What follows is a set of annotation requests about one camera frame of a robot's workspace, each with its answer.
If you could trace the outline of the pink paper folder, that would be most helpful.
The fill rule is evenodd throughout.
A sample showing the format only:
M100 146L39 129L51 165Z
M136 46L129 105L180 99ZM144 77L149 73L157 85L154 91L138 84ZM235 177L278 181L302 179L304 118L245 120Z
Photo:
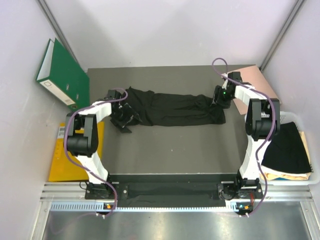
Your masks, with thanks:
M240 72L243 82L250 83L256 90L268 95L270 98L277 98L280 100L256 65L228 71L228 73L231 72Z

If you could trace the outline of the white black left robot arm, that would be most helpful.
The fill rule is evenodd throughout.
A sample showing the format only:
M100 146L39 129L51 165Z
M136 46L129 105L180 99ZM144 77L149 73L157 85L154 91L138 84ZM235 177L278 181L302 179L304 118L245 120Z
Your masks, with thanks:
M128 125L142 122L139 114L128 104L98 100L91 106L66 115L64 147L66 156L75 157L89 179L85 199L106 200L114 196L114 187L108 183L109 172L103 166L98 154L98 123L111 117L111 122L123 133L130 133Z

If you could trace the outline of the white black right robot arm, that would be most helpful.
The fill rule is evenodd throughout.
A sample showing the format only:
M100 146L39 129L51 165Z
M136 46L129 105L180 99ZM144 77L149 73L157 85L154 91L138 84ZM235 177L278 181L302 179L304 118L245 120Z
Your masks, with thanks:
M280 101L268 97L250 84L227 81L215 87L213 103L227 108L234 99L247 106L245 132L248 145L234 183L224 184L221 193L245 198L250 193L261 191L260 178L267 181L261 161L272 138L280 131Z

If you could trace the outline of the yellow folder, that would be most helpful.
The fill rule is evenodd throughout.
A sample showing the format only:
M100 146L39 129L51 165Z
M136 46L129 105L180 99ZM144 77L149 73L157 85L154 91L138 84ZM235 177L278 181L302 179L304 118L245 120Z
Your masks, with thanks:
M53 151L49 182L79 182L88 181L89 176L86 171L71 163L64 151L65 123L59 124L58 134Z

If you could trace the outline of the green lever arch binder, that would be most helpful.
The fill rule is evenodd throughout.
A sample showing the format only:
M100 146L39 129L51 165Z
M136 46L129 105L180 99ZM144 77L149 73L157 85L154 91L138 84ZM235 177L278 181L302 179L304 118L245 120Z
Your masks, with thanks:
M90 79L58 39L49 39L36 82L71 111L90 105Z

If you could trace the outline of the black printed t-shirt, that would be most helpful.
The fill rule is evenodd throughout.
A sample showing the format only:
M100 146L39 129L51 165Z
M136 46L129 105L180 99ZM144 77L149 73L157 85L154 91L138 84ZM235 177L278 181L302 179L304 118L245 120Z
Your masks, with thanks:
M181 95L142 91L129 87L125 102L138 114L142 126L185 127L223 125L224 110L203 94Z

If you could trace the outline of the folded black t-shirt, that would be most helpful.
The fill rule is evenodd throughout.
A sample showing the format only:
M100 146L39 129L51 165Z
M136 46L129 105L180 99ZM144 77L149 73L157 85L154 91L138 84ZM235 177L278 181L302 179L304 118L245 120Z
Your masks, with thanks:
M312 171L294 122L280 126L280 132L273 137L265 150L261 165L288 174L307 174Z

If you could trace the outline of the white plastic basket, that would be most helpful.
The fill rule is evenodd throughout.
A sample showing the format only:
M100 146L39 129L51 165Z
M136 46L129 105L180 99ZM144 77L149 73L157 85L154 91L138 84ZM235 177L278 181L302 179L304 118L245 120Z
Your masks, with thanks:
M303 131L303 125L301 124L301 121L292 112L287 112L287 111L281 111L280 112L280 124L287 124L290 122L294 122L298 131ZM316 168L314 164L312 163L310 151L309 151L309 156L310 156L310 163L312 166L311 170L311 175L308 180L284 180L284 179L276 179L276 180L270 180L268 181L271 185L275 186L307 186L311 184L316 184L319 179L320 179L320 174L316 171Z

